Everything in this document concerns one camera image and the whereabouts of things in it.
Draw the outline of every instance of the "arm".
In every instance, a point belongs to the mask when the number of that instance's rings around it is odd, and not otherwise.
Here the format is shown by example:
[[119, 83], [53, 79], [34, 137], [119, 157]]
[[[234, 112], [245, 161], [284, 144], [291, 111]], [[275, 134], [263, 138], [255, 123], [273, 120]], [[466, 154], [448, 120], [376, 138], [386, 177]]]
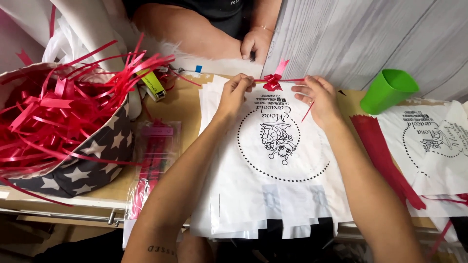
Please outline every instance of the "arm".
[[255, 62], [264, 64], [282, 0], [256, 0], [250, 22], [250, 31], [241, 46], [242, 59], [250, 59], [255, 52]]
[[411, 218], [387, 182], [365, 157], [336, 105], [336, 92], [321, 77], [295, 86], [296, 98], [309, 103], [325, 131], [343, 178], [351, 214], [376, 262], [424, 262]]
[[133, 15], [133, 22], [157, 41], [179, 44], [184, 53], [208, 59], [241, 58], [241, 42], [212, 26], [195, 11], [144, 4]]
[[149, 195], [122, 262], [177, 262], [177, 234], [198, 202], [214, 150], [234, 122], [253, 79], [239, 74], [224, 85], [213, 120]]

